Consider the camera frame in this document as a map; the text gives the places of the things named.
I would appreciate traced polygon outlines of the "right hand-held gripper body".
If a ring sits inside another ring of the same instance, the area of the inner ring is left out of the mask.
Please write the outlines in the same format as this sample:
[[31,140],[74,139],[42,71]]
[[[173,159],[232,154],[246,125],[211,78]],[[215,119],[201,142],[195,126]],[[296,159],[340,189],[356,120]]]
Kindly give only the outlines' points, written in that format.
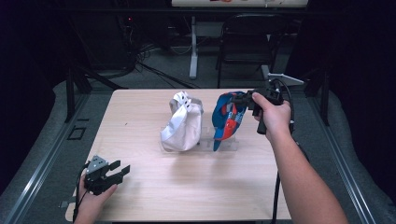
[[292,103],[292,97],[289,86],[303,85],[304,82],[300,79],[289,77],[284,74],[268,73],[264,77],[264,86],[247,92],[247,109],[252,111],[254,117],[259,116],[262,108],[252,100],[252,93],[258,92],[263,95],[271,104],[282,105],[284,102],[283,95],[288,96],[289,102]]

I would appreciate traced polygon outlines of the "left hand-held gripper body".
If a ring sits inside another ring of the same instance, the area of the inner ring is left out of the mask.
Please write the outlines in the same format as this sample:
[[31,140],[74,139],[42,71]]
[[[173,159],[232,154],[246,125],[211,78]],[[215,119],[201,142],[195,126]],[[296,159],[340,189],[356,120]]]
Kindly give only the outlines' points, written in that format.
[[94,155],[86,170],[84,187],[94,195],[99,195],[108,189],[106,173],[110,170],[108,161]]

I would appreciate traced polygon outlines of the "blue and orange cap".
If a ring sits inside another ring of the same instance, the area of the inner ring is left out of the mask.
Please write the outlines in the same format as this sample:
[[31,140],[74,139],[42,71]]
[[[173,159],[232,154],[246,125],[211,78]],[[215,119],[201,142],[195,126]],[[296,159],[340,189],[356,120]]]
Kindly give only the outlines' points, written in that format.
[[230,91],[223,93],[217,100],[216,106],[212,113],[212,125],[215,129],[213,136],[213,150],[217,151],[223,140],[232,137],[240,124],[247,108],[243,105],[237,105],[232,99],[243,94],[242,91]]

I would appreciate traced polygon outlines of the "white and pink cap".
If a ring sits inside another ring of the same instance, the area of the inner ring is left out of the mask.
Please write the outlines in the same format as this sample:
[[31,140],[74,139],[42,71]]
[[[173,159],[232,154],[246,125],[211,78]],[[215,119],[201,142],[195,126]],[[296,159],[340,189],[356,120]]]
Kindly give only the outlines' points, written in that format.
[[177,152],[193,149],[202,133],[202,101],[180,91],[170,100],[169,107],[172,117],[161,131],[163,149]]

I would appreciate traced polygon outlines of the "person's left hand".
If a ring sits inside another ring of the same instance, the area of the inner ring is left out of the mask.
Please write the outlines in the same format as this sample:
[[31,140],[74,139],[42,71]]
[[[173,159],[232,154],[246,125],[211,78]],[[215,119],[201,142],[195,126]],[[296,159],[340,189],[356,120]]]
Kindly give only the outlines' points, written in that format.
[[96,219],[101,214],[106,201],[113,195],[118,186],[113,185],[100,195],[92,195],[86,192],[84,187],[84,179],[85,175],[82,175],[80,177],[79,183],[78,216],[95,217],[96,221]]

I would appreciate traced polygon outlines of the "person's right hand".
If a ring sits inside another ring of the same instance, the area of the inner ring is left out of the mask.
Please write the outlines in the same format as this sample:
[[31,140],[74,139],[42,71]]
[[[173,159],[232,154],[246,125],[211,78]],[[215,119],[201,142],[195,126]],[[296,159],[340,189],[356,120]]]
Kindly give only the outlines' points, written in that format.
[[255,120],[263,120],[266,126],[266,138],[271,144],[291,138],[290,134],[290,118],[291,108],[288,101],[284,101],[282,105],[273,105],[264,96],[254,92],[252,94],[253,101],[261,107]]

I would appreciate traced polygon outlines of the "black metal stand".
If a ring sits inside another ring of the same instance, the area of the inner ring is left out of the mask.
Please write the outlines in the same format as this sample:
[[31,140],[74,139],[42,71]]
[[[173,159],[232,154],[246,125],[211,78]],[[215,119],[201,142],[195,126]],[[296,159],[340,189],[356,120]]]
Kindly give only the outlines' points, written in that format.
[[67,102],[67,113],[65,122],[69,122],[71,118],[74,117],[76,112],[76,102],[75,102],[75,88],[82,94],[90,94],[92,91],[92,86],[88,81],[88,78],[91,77],[105,86],[109,87],[113,91],[115,90],[125,90],[125,87],[122,87],[106,77],[100,76],[98,73],[93,70],[84,67],[78,63],[73,63],[67,72],[66,75],[66,102]]
[[303,75],[303,80],[307,82],[304,87],[304,94],[307,97],[320,97],[319,115],[326,126],[329,125],[328,109],[330,95],[330,75],[326,66],[321,66]]

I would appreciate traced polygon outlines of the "black folding chair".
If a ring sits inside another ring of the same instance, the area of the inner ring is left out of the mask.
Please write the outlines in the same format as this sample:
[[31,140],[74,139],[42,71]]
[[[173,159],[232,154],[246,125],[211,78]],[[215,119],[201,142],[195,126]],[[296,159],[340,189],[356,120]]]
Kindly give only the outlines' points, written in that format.
[[289,20],[277,14],[243,13],[227,19],[219,38],[217,87],[224,64],[266,65],[272,72]]

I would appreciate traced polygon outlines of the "white desk leg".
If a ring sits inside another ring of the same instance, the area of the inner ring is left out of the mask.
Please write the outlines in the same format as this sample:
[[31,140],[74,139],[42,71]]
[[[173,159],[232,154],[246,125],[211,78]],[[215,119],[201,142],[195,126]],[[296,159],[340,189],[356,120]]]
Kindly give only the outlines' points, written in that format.
[[197,37],[196,37],[196,20],[194,17],[191,18],[191,65],[190,74],[191,79],[197,78],[197,66],[198,66],[198,53],[197,53]]

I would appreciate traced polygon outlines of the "dark equipment with red light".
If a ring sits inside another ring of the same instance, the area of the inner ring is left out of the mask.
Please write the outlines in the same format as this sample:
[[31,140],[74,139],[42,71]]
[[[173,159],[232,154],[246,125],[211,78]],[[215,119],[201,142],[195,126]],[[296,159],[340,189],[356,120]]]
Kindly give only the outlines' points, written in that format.
[[138,45],[134,40],[134,21],[129,16],[118,16],[118,23],[122,34],[122,43],[126,48],[129,65],[136,64]]

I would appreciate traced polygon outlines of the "aluminium floor rail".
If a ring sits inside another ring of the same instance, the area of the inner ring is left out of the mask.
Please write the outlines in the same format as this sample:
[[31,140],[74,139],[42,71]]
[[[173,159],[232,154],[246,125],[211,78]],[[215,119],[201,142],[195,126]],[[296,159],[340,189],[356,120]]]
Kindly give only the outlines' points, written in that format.
[[308,97],[307,101],[314,111],[320,129],[324,132],[326,139],[329,142],[332,159],[343,180],[344,186],[350,200],[354,205],[355,211],[360,218],[361,224],[377,224],[366,200],[364,199],[361,188],[349,169],[344,153],[342,152],[338,142],[335,139],[335,136],[333,135],[332,128],[325,124],[320,115],[318,100]]
[[75,112],[67,117],[66,100],[57,96],[55,105],[20,169],[14,175],[4,193],[0,196],[0,224],[19,224],[30,209],[37,193],[43,186],[51,167],[57,160],[66,135],[90,95],[77,98]]

